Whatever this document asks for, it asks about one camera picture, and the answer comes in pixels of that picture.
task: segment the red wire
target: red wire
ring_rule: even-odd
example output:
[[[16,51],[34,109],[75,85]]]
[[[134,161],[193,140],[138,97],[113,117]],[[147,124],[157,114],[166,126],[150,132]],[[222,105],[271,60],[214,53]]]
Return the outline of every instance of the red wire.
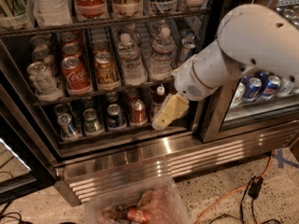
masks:
[[[273,156],[273,151],[271,152],[271,155],[270,155],[270,157],[269,157],[269,159],[268,159],[268,163],[267,163],[267,165],[266,165],[266,167],[265,167],[263,173],[261,174],[262,177],[264,177],[264,176],[266,175],[266,173],[268,172],[268,170],[269,170],[269,168],[270,168],[270,166],[271,166],[272,156]],[[232,194],[234,194],[234,193],[236,193],[236,192],[238,192],[238,191],[240,191],[240,190],[245,189],[247,185],[248,185],[248,183],[245,184],[245,185],[243,185],[243,186],[241,186],[241,187],[239,187],[239,188],[237,188],[237,189],[234,189],[234,190],[232,190],[232,191],[226,193],[224,196],[222,196],[221,198],[219,198],[216,202],[214,202],[213,204],[211,204],[208,208],[206,208],[206,209],[205,209],[205,210],[198,216],[197,221],[196,221],[196,224],[199,224],[199,222],[200,222],[200,220],[202,219],[202,217],[203,217],[203,216],[204,216],[210,209],[212,209],[215,205],[217,205],[218,203],[220,203],[221,201],[223,201],[225,198],[231,196]]]

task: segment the floor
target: floor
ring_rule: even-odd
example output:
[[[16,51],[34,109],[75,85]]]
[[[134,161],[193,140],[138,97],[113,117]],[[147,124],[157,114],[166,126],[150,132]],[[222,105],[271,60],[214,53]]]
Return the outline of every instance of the floor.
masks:
[[[268,156],[261,155],[236,161],[180,178],[176,178],[178,191],[192,224],[200,214],[220,197],[233,189],[247,185],[254,176],[261,175],[268,163]],[[240,203],[244,189],[228,196],[206,212],[201,224],[238,224],[233,217],[215,218],[227,214],[240,218]],[[276,150],[269,169],[263,177],[262,189],[254,201],[258,224],[269,219],[280,223],[299,223],[299,164],[288,148]],[[255,224],[251,213],[251,198],[245,195],[243,213],[246,224]],[[55,188],[48,188],[16,200],[7,212],[19,212],[23,220],[37,224],[63,222],[84,223],[85,205],[70,207]]]

